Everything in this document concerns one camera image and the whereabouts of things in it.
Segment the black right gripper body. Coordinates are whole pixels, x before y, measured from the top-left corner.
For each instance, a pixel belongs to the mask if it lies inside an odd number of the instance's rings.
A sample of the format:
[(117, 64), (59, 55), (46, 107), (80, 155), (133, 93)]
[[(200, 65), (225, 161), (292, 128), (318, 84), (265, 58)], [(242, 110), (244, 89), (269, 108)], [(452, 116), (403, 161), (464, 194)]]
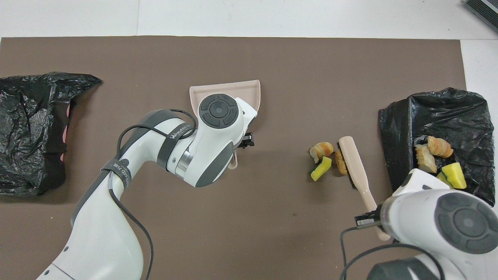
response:
[(356, 227), (381, 227), (381, 212), (379, 210), (370, 211), (354, 217)]

